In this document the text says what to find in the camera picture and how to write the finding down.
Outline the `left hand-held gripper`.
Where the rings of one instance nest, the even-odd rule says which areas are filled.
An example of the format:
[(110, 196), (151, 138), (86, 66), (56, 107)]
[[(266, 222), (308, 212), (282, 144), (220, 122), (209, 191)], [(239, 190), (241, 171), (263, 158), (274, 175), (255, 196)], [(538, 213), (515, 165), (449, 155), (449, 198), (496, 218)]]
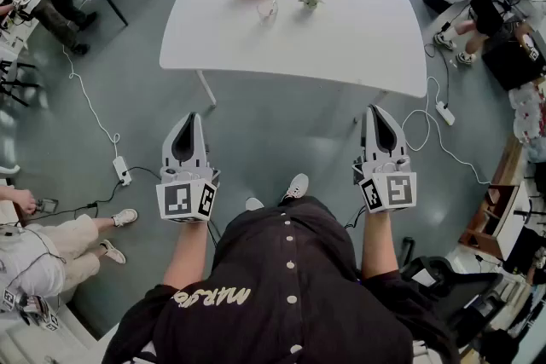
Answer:
[[(206, 156), (207, 145), (201, 117), (198, 113), (188, 113), (171, 129), (162, 147), (164, 166), (160, 169), (161, 184), (156, 186), (162, 220), (211, 220), (220, 171), (205, 166)], [(170, 166), (175, 163), (188, 166)]]

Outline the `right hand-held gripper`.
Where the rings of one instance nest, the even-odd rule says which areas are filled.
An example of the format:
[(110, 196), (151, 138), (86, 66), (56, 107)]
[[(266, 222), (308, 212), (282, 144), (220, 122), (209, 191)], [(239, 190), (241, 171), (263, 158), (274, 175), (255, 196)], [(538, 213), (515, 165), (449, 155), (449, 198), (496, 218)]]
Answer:
[(354, 184), (359, 187), (368, 212), (398, 211), (416, 205), (416, 173), (410, 169), (402, 127), (379, 106), (368, 106), (363, 115), (361, 145), (366, 160), (352, 165)]

